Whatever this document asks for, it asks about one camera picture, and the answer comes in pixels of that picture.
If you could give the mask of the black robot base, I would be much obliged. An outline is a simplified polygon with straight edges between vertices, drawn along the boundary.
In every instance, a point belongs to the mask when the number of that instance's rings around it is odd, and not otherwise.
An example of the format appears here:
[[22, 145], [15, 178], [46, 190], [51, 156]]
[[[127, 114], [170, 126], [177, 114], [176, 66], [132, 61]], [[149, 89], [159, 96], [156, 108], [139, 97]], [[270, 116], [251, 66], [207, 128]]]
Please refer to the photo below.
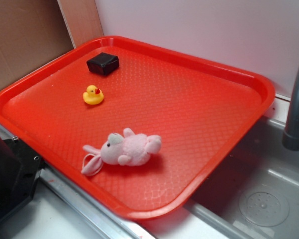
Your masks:
[[33, 199], [42, 166], [24, 141], [0, 137], [0, 223]]

